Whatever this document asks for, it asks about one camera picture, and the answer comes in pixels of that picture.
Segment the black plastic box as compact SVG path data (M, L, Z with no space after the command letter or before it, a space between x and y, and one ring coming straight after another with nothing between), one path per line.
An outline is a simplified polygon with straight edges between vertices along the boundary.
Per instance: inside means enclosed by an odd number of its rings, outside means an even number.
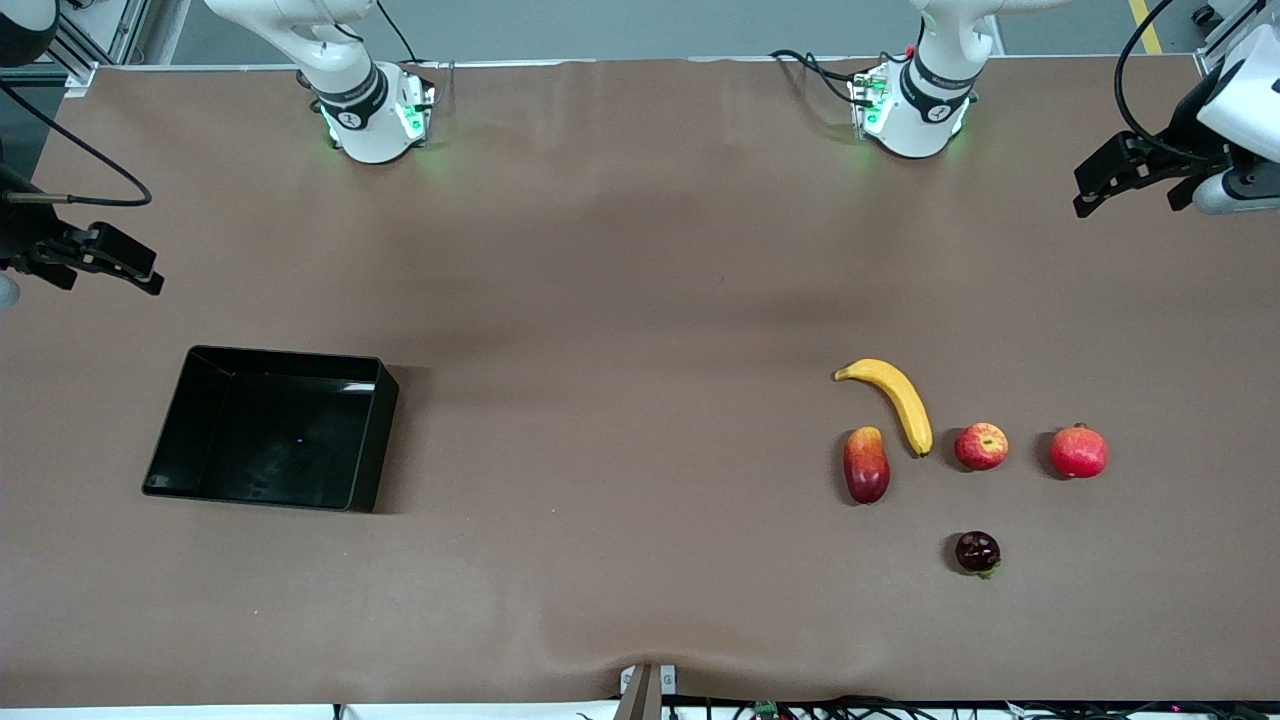
M196 345L141 489L157 498L372 512L399 391L376 357Z

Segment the red yellow apple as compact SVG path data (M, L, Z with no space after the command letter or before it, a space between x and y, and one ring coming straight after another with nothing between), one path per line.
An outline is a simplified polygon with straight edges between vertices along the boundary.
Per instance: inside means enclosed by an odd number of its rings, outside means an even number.
M988 471L1009 455L1009 438L991 423L973 423L960 429L954 441L957 462L969 471Z

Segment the yellow banana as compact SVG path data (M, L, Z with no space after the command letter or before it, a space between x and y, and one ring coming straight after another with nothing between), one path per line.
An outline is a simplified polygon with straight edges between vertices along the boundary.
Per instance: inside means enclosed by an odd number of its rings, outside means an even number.
M910 378L897 366L877 357L864 357L836 370L832 379L874 386L893 405L910 450L918 457L932 454L934 433L925 404Z

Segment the red pomegranate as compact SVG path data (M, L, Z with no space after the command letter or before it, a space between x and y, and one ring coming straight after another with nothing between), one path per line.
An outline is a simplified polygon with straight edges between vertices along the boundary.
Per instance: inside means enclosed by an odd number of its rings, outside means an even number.
M1097 477L1107 468L1108 457L1105 437L1083 421L1056 432L1050 442L1050 465L1064 478Z

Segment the red yellow mango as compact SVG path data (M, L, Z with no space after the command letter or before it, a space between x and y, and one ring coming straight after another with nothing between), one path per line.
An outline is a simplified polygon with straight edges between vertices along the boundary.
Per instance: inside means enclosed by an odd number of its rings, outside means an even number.
M876 503L884 497L891 468L879 429L860 427L849 434L844 446L844 474L856 503Z

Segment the dark purple mangosteen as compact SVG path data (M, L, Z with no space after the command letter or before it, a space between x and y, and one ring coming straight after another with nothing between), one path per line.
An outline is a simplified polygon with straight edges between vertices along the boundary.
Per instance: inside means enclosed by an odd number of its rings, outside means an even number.
M969 577L989 579L1002 562L1002 550L989 533L969 530L956 538L954 557L960 570Z

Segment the aluminium frame profile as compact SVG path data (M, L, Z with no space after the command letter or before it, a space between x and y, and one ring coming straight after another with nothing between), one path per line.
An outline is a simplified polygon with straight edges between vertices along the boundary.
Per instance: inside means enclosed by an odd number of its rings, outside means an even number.
M1204 37L1196 50L1197 64L1203 74L1208 74L1254 27L1270 22L1272 0L1199 1L1190 18Z
M82 95L102 67L168 65L192 0L58 0L51 51L28 70Z

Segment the metal table bracket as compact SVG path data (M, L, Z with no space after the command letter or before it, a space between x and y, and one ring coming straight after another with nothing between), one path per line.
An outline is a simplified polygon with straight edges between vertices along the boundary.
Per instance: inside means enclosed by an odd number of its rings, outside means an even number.
M673 664L636 664L620 674L621 698L613 720L678 720L669 705L677 691Z

